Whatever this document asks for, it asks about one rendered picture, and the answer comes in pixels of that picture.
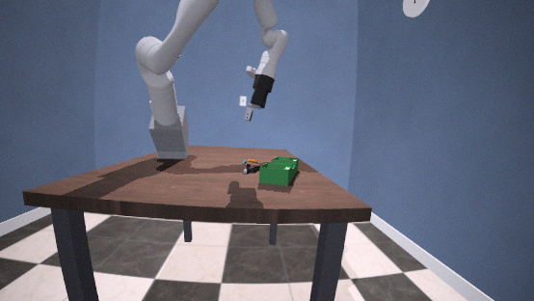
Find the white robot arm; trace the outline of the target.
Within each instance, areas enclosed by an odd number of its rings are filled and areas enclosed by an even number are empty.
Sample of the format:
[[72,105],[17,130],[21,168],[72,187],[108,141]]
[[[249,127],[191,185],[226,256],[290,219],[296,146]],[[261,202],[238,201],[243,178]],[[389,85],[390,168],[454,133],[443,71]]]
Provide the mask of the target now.
[[[162,125],[174,124],[179,118],[170,69],[219,2],[220,0],[181,0],[174,27],[165,40],[161,43],[154,37],[145,37],[136,46],[136,61],[147,84],[150,109],[153,118]],[[262,42],[267,48],[271,48],[263,52],[260,64],[277,67],[280,56],[288,45],[288,35],[283,30],[271,29],[278,24],[272,0],[254,0],[254,11],[260,24]]]

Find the green open-top bin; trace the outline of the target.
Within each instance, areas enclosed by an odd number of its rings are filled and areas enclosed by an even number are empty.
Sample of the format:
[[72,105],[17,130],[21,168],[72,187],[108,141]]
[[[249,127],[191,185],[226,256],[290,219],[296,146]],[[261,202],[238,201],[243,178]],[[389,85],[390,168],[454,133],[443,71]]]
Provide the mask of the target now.
[[259,182],[288,186],[298,171],[299,158],[278,156],[259,167]]

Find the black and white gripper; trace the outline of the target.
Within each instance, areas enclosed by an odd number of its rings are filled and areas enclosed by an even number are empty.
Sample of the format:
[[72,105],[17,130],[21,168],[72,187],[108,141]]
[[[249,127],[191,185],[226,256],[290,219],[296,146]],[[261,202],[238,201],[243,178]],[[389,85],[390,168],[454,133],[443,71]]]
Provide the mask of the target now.
[[[246,73],[254,79],[254,94],[248,103],[245,119],[251,121],[254,108],[264,108],[268,93],[271,93],[275,82],[277,68],[271,64],[261,63],[258,69],[247,67]],[[255,105],[256,104],[256,105]]]

